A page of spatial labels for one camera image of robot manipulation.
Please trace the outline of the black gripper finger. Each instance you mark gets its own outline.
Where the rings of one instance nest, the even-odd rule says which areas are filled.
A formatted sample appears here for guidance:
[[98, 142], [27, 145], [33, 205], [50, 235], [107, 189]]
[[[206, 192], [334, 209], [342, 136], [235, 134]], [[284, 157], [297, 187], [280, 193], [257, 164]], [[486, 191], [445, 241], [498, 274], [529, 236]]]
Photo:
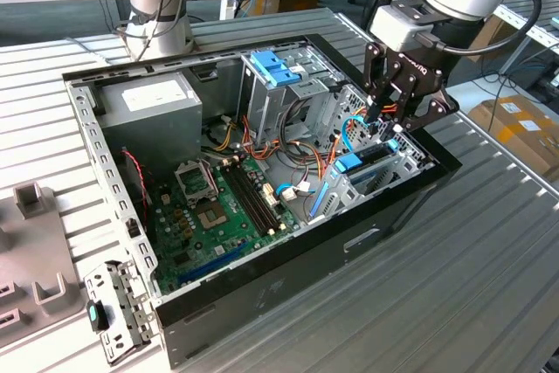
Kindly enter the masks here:
[[367, 43], [363, 68], [363, 84], [368, 95], [366, 99], [366, 122], [392, 121], [396, 105], [390, 98], [394, 93], [390, 73], [385, 72], [386, 51], [383, 45]]
[[383, 139], [392, 139], [401, 132], [413, 132], [419, 128], [454, 114], [459, 104], [447, 94], [439, 79], [434, 81], [408, 78], [399, 87], [396, 112], [383, 131]]

